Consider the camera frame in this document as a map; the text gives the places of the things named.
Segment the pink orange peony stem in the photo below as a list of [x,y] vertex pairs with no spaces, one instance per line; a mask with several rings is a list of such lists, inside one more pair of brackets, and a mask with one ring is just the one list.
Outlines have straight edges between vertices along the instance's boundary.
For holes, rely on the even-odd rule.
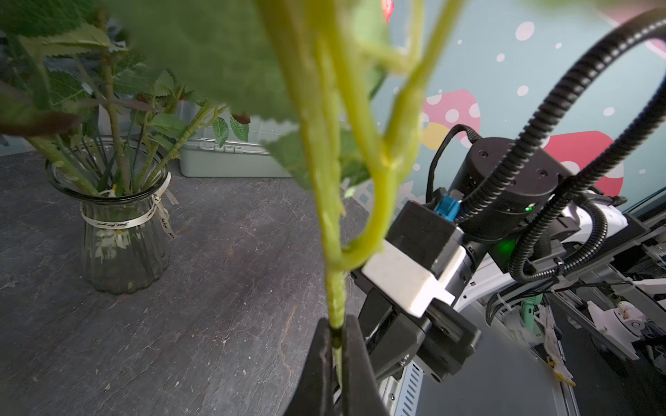
[[426,86],[463,4],[431,31],[411,6],[391,45],[382,1],[111,1],[132,41],[199,95],[239,114],[291,121],[279,154],[305,167],[321,230],[333,355],[343,359],[346,278],[379,249],[416,159]]

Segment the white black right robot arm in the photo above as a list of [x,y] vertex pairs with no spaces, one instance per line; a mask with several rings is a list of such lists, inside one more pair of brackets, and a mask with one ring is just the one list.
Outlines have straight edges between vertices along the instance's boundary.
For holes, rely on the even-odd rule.
[[423,359],[440,380],[473,353],[480,331],[461,311],[475,299],[473,275],[485,256],[499,279],[487,293],[486,321],[511,302],[539,296],[598,256],[610,218],[596,183],[665,121],[659,87],[638,117],[578,173],[544,149],[565,114],[621,55],[665,38],[664,9],[648,10],[599,40],[563,75],[519,137],[483,138],[459,124],[472,147],[449,188],[428,185],[388,230],[383,249],[353,271],[366,295],[359,315],[375,381]]

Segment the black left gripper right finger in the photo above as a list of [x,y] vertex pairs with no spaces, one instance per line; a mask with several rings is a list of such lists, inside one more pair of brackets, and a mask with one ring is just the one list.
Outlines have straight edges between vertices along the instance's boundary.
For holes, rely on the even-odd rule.
[[359,321],[353,315],[345,317],[342,340],[342,414],[387,415]]

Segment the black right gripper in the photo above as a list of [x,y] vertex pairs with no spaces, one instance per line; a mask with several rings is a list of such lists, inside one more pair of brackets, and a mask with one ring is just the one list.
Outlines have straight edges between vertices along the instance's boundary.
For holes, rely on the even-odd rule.
[[402,311],[360,270],[351,272],[366,298],[358,320],[378,382],[417,363],[437,383],[460,372],[477,350],[481,331],[447,304],[435,300],[422,317]]

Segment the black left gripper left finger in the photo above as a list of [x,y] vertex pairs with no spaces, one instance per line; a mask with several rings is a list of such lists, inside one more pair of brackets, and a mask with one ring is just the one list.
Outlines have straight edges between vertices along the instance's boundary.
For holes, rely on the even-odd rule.
[[284,416],[333,414],[333,357],[329,322],[322,318],[306,357],[296,391]]

